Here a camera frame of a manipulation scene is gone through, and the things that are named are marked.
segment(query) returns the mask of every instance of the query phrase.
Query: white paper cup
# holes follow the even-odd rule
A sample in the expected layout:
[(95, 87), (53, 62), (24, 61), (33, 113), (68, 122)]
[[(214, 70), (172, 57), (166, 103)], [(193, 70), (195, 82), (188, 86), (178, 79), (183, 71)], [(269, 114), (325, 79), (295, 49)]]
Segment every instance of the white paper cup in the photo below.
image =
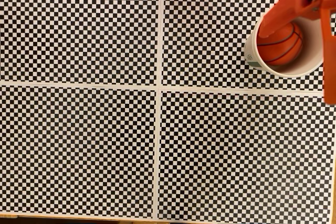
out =
[(244, 57), (251, 67), (284, 78), (297, 78), (312, 73), (323, 63), (322, 30), (320, 20), (296, 18), (295, 23), (303, 33), (303, 48), (300, 55), (283, 66), (269, 66), (260, 57), (257, 49), (257, 34), (262, 18), (247, 38)]

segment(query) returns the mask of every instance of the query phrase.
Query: cup rim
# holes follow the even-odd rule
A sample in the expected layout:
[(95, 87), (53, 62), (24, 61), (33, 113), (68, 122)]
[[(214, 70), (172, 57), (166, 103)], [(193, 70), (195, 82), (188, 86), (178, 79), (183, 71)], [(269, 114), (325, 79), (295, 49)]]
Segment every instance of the cup rim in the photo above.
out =
[(264, 18), (264, 16), (262, 16), (259, 19), (258, 23), (255, 26), (254, 33), (253, 33), (253, 36), (252, 36), (252, 43), (253, 43), (253, 46), (252, 46), (253, 49), (252, 50), (254, 51), (255, 55), (258, 57), (259, 64), (262, 66), (262, 68), (264, 68), (266, 71), (268, 71), (268, 72), (270, 72), (270, 73), (272, 73), (276, 76), (280, 76), (280, 77), (283, 77), (283, 78), (298, 78), (298, 77), (306, 76), (306, 75), (314, 72), (317, 68), (319, 68), (322, 65), (323, 57), (316, 64), (316, 66), (313, 66), (311, 69), (307, 70), (306, 72), (299, 73), (299, 74), (283, 74), (283, 73), (277, 72), (274, 69), (270, 68), (261, 58), (261, 56), (258, 52), (258, 47), (257, 47), (257, 35), (258, 35), (259, 27), (260, 27), (260, 24), (261, 24), (263, 18)]

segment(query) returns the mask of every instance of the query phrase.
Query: orange plastic arm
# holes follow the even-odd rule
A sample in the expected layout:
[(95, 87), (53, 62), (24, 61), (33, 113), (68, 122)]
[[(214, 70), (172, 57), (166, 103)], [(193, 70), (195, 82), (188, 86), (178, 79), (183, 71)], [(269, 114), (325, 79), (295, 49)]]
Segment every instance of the orange plastic arm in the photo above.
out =
[(323, 72), (324, 72), (324, 101), (336, 104), (336, 37), (331, 34), (331, 9), (320, 8), (322, 36), (323, 36)]
[(264, 15), (260, 24), (259, 36), (266, 38), (299, 16), (308, 5), (308, 0), (279, 0)]

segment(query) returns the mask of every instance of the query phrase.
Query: checkerboard pattern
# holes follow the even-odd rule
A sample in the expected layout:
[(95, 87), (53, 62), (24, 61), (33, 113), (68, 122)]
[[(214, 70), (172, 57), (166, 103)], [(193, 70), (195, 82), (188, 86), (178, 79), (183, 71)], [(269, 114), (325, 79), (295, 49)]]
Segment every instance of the checkerboard pattern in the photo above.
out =
[(334, 113), (318, 98), (164, 92), (159, 217), (329, 223)]
[(159, 0), (0, 0), (0, 79), (154, 84)]
[(152, 217), (155, 91), (0, 89), (0, 212)]
[(246, 38), (275, 1), (165, 0), (163, 84), (322, 90), (322, 67), (284, 79), (246, 63)]
[(0, 0), (0, 212), (328, 224), (334, 107), (235, 95), (322, 90), (245, 62), (275, 1)]

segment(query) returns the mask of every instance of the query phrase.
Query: basketball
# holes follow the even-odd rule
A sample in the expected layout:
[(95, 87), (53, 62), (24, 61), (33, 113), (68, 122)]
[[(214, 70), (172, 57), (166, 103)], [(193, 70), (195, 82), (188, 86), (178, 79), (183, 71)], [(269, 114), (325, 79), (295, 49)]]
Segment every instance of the basketball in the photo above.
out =
[(300, 54), (303, 36), (300, 27), (290, 22), (267, 38), (257, 36), (257, 48), (262, 60), (271, 66), (290, 63)]

